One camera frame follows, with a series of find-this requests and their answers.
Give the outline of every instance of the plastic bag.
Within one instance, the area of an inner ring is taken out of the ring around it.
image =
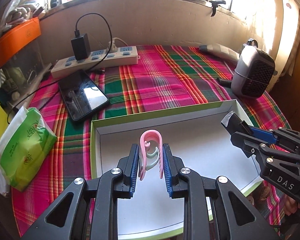
[[[23,191],[56,140],[36,108],[22,107],[0,139],[0,173],[7,183]]]
[[[20,0],[11,0],[10,3],[7,5],[6,9],[4,10],[4,13],[2,15],[1,21],[0,21],[0,32],[5,30],[5,25],[7,23],[7,18],[9,13],[14,10],[18,4],[20,3]]]

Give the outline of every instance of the orange shelf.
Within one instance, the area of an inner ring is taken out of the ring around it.
[[[0,38],[0,68],[19,50],[41,35],[39,19],[32,18]]]

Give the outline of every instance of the phone screen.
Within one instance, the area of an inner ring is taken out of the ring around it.
[[[59,82],[71,118],[77,121],[108,102],[107,96],[84,72],[75,72]]]

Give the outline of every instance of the portable heater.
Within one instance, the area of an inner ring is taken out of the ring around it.
[[[267,53],[246,45],[234,70],[231,90],[237,96],[259,98],[276,74],[274,60]]]

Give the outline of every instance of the black cable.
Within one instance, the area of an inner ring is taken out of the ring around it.
[[[78,31],[78,22],[80,21],[80,19],[83,18],[83,17],[85,17],[86,15],[90,15],[90,14],[99,15],[102,19],[104,19],[104,21],[106,22],[106,24],[107,24],[107,26],[108,26],[108,29],[109,29],[110,40],[111,40],[111,42],[110,42],[109,50],[108,50],[108,52],[106,53],[106,55],[105,55],[98,63],[96,63],[96,64],[93,65],[92,67],[88,68],[88,69],[86,70],[86,72],[89,72],[90,70],[92,70],[93,68],[95,68],[96,66],[98,66],[98,65],[99,65],[99,64],[100,64],[100,63],[108,56],[108,54],[110,53],[110,50],[111,50],[111,48],[112,48],[112,32],[111,32],[111,28],[110,28],[110,25],[109,25],[109,23],[107,22],[107,20],[106,20],[101,14],[98,14],[98,13],[87,13],[87,14],[82,15],[82,16],[77,20],[77,22],[75,23],[75,32]],[[33,95],[33,94],[34,94],[35,92],[37,92],[38,90],[40,90],[40,89],[42,89],[42,88],[46,88],[46,87],[48,87],[48,86],[51,86],[51,85],[57,83],[58,81],[59,81],[59,80],[54,81],[54,82],[52,82],[52,83],[50,83],[50,84],[48,84],[48,85],[44,85],[44,86],[38,88],[37,90],[35,90],[34,92],[32,92],[30,95],[27,95],[25,98],[23,98],[23,99],[22,99],[19,103],[17,103],[17,104],[10,110],[10,112],[8,113],[8,116],[7,116],[7,123],[10,124],[10,123],[9,123],[9,116],[10,116],[10,114],[12,113],[12,111],[13,111],[13,109],[14,109],[15,107],[17,107],[20,103],[22,103],[24,100],[26,100],[29,96]],[[44,106],[46,106],[46,105],[54,98],[54,96],[55,96],[58,92],[59,92],[59,90],[58,90],[51,98],[48,99],[48,101],[47,101],[47,102],[39,109],[39,111],[40,111]]]
[[[50,84],[48,84],[48,85],[44,85],[44,86],[42,86],[42,87],[36,89],[35,91],[33,91],[31,94],[27,95],[25,98],[23,98],[23,99],[22,99],[19,103],[17,103],[17,104],[10,110],[10,112],[8,113],[8,116],[7,116],[7,123],[10,124],[10,123],[9,123],[9,116],[10,116],[10,114],[12,113],[12,111],[13,111],[13,109],[14,109],[15,107],[17,107],[18,105],[20,105],[20,104],[21,104],[23,101],[25,101],[29,96],[33,95],[35,92],[39,91],[40,89],[49,87],[49,86],[51,86],[51,85],[53,85],[53,84],[55,84],[55,83],[57,83],[57,82],[59,82],[59,80],[54,81],[54,82],[52,82],[52,83],[50,83]]]
[[[93,65],[92,67],[90,67],[89,69],[87,69],[86,71],[89,72],[90,70],[92,70],[93,68],[95,68],[96,66],[98,66],[107,56],[108,54],[110,53],[110,50],[112,48],[112,32],[111,32],[111,28],[110,28],[110,25],[109,23],[107,22],[107,20],[101,15],[101,14],[98,14],[98,13],[86,13],[84,15],[82,15],[78,20],[77,22],[75,23],[75,33],[78,32],[78,22],[80,21],[81,18],[85,17],[86,15],[90,15],[90,14],[95,14],[95,15],[99,15],[102,19],[104,19],[104,21],[106,22],[107,26],[108,26],[108,29],[109,29],[109,33],[110,33],[110,47],[109,47],[109,50],[108,52],[106,53],[106,55],[98,62],[96,63],[95,65]]]
[[[48,103],[50,103],[50,101],[56,96],[56,94],[59,93],[59,90],[57,90],[52,97],[50,97],[47,102],[45,102],[40,108],[39,108],[39,111],[41,111]]]

